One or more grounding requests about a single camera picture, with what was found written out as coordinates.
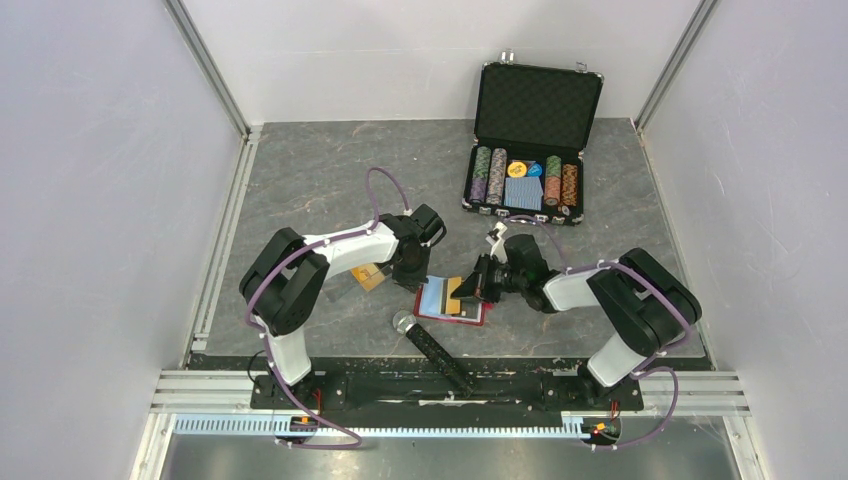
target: tile surface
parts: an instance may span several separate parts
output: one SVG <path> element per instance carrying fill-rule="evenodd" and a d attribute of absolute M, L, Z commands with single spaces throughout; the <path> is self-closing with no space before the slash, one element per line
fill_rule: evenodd
<path fill-rule="evenodd" d="M 433 249 L 429 273 L 463 277 L 470 273 L 477 256 L 488 251 L 484 236 L 495 223 L 495 217 L 460 208 L 472 129 L 469 120 L 265 125 L 206 353 L 252 355 L 261 349 L 255 331 L 241 320 L 242 275 L 282 227 L 322 234 L 365 223 L 371 213 L 363 185 L 365 170 L 371 166 L 386 167 L 400 180 L 412 208 L 427 203 L 444 219 L 448 235 Z M 630 121 L 596 120 L 584 159 L 586 219 L 577 227 L 554 227 L 569 264 L 615 258 L 641 246 L 679 275 L 653 178 Z M 382 211 L 402 211 L 388 180 L 374 175 L 372 184 Z M 514 225 L 509 233 L 535 233 L 548 263 L 556 267 L 553 245 L 537 230 Z M 390 326 L 392 315 L 412 310 L 413 304 L 413 294 L 390 282 L 367 294 L 356 287 L 335 302 L 321 294 L 305 326 L 309 353 L 420 355 Z M 542 314 L 531 310 L 518 294 L 505 295 L 482 327 L 423 323 L 457 356 L 589 356 L 614 332 L 600 308 Z M 703 346 L 690 342 L 674 354 L 702 356 Z"/>

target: robotic arm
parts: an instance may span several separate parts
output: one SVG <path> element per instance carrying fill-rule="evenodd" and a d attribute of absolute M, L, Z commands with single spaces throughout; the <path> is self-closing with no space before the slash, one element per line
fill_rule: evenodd
<path fill-rule="evenodd" d="M 599 397 L 609 392 L 645 360 L 683 335 L 680 323 L 631 277 L 601 267 L 566 273 L 551 270 L 532 235 L 504 240 L 506 228 L 498 223 L 489 232 L 491 252 L 480 255 L 473 273 L 451 296 L 497 303 L 501 293 L 519 292 L 531 308 L 546 313 L 603 308 L 616 333 L 578 369 L 588 395 Z M 657 288 L 689 325 L 701 318 L 695 296 L 645 250 L 634 248 L 615 262 Z"/>
<path fill-rule="evenodd" d="M 359 265 L 389 262 L 393 280 L 410 291 L 417 291 L 426 281 L 430 249 L 446 233 L 439 215 L 429 206 L 421 205 L 412 215 L 385 214 L 379 220 L 368 234 L 327 241 L 325 246 L 301 255 L 289 266 L 295 272 L 289 278 L 283 275 L 274 278 L 256 302 L 253 315 L 270 339 L 269 361 L 276 362 L 287 384 L 294 385 L 312 369 L 303 324 L 312 313 L 326 279 Z M 268 274 L 296 250 L 369 226 L 370 223 L 344 232 L 303 236 L 291 228 L 283 228 L 274 234 L 244 275 L 239 291 L 249 301 Z"/>

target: gray floor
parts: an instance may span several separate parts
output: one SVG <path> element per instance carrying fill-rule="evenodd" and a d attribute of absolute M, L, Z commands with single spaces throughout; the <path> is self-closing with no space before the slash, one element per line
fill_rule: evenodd
<path fill-rule="evenodd" d="M 241 321 L 241 276 L 279 228 L 320 234 L 367 221 L 371 213 L 363 182 L 371 166 L 393 172 L 413 208 L 427 203 L 444 219 L 449 233 L 433 250 L 430 273 L 470 273 L 477 256 L 488 250 L 484 235 L 495 223 L 494 217 L 467 213 L 459 205 L 472 128 L 473 122 L 466 120 L 266 125 L 206 353 L 251 355 L 261 349 L 255 331 Z M 641 246 L 679 275 L 653 178 L 630 121 L 598 119 L 584 158 L 586 219 L 577 227 L 555 227 L 569 263 L 593 263 Z M 381 209 L 400 213 L 391 184 L 377 176 L 374 180 Z M 534 228 L 515 226 L 510 232 Z M 557 265 L 550 241 L 535 233 L 548 262 Z M 418 355 L 389 325 L 395 312 L 411 310 L 413 303 L 412 294 L 388 282 L 368 294 L 357 287 L 335 302 L 321 295 L 305 327 L 310 355 Z M 425 322 L 448 351 L 468 356 L 589 356 L 614 331 L 599 308 L 545 315 L 531 310 L 517 294 L 489 312 L 483 327 Z M 700 341 L 674 352 L 703 353 Z"/>
<path fill-rule="evenodd" d="M 624 439 L 656 419 L 625 418 Z M 576 440 L 379 439 L 357 452 L 304 452 L 270 438 L 176 435 L 163 479 L 739 478 L 721 418 L 675 418 L 653 441 L 592 453 Z"/>

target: yellow round button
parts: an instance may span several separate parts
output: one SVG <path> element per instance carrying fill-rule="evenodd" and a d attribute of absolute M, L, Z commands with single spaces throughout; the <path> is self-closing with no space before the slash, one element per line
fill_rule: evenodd
<path fill-rule="evenodd" d="M 512 178 L 523 177 L 527 175 L 527 165 L 523 162 L 512 162 L 506 169 L 506 173 Z"/>

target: gray wall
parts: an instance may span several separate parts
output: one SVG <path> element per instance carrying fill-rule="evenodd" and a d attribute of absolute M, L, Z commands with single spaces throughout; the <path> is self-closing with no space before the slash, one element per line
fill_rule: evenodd
<path fill-rule="evenodd" d="M 606 76 L 600 117 L 632 117 L 698 0 L 186 0 L 254 122 L 473 118 L 480 66 Z"/>
<path fill-rule="evenodd" d="M 0 7 L 0 478 L 126 478 L 238 138 L 157 0 Z"/>
<path fill-rule="evenodd" d="M 722 2 L 647 131 L 775 478 L 844 478 L 848 3 Z"/>

